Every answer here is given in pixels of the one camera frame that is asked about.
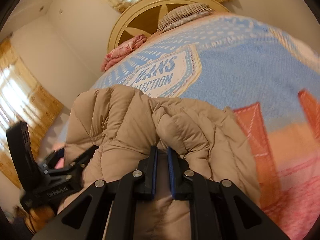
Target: pink towel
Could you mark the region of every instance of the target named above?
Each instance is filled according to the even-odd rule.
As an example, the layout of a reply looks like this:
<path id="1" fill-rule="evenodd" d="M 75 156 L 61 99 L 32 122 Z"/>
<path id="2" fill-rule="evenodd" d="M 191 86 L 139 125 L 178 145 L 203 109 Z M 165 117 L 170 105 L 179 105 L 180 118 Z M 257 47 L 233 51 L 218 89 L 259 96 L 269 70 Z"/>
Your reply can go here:
<path id="1" fill-rule="evenodd" d="M 125 41 L 112 51 L 110 51 L 104 58 L 100 70 L 102 72 L 107 71 L 111 68 L 114 64 L 118 63 L 126 56 L 128 56 L 131 52 L 135 51 L 139 48 L 143 43 L 145 43 L 147 37 L 144 34 L 140 34 L 134 36 L 132 39 Z"/>

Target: round wooden headboard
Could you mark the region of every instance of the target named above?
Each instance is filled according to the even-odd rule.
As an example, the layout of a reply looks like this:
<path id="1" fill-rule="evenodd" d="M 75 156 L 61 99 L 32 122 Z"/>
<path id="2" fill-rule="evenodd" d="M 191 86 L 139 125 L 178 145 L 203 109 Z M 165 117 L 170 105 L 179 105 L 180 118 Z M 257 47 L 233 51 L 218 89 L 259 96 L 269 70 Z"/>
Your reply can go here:
<path id="1" fill-rule="evenodd" d="M 229 10 L 215 0 L 140 0 L 127 8 L 111 32 L 108 52 L 137 34 L 150 37 L 156 32 L 158 21 L 171 10 L 190 3 L 204 3 L 218 12 Z"/>

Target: puffer jacket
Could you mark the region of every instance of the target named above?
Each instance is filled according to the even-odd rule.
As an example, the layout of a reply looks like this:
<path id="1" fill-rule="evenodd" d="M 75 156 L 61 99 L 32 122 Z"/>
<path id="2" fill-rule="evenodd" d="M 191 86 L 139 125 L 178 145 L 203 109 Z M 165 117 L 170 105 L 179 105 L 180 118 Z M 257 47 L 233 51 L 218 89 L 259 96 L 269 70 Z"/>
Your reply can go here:
<path id="1" fill-rule="evenodd" d="M 196 99 L 150 98 L 115 85 L 78 96 L 69 119 L 65 165 L 98 145 L 83 172 L 84 189 L 111 182 L 137 168 L 150 147 L 173 148 L 205 178 L 230 179 L 259 204 L 256 166 L 246 136 L 229 108 Z M 160 156 L 156 198 L 138 203 L 134 239 L 191 239 L 189 203 L 172 199 L 165 156 Z M 60 210 L 81 192 L 68 197 Z"/>

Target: bedspread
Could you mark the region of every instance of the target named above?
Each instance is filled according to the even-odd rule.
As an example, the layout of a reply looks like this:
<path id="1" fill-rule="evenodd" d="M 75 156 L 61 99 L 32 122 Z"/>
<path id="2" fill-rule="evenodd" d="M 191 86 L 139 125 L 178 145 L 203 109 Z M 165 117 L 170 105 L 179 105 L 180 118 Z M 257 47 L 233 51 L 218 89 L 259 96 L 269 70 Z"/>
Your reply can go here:
<path id="1" fill-rule="evenodd" d="M 319 56 L 287 33 L 208 16 L 147 42 L 92 88 L 124 84 L 230 106 L 257 163 L 262 210 L 300 240 L 320 214 L 319 73 Z"/>

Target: metal pin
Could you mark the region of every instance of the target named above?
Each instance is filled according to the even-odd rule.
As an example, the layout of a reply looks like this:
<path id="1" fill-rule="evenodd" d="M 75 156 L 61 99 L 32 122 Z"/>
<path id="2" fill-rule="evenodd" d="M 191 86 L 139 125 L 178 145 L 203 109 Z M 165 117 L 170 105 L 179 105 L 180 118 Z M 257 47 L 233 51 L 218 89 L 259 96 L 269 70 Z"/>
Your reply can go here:
<path id="1" fill-rule="evenodd" d="M 221 183 L 224 187 L 230 187 L 232 185 L 232 182 L 228 179 L 224 179 Z"/>
<path id="2" fill-rule="evenodd" d="M 97 181 L 94 183 L 94 185 L 95 185 L 96 187 L 102 187 L 102 186 L 104 185 L 104 181 L 101 180 L 101 179 L 99 179 L 99 180 L 97 180 Z"/>
<path id="3" fill-rule="evenodd" d="M 184 175 L 186 175 L 187 177 L 192 177 L 194 174 L 195 174 L 195 173 L 194 173 L 193 171 L 191 171 L 191 170 L 186 170 L 186 171 L 184 172 Z"/>
<path id="4" fill-rule="evenodd" d="M 140 177 L 142 175 L 142 171 L 136 170 L 132 173 L 134 177 Z"/>

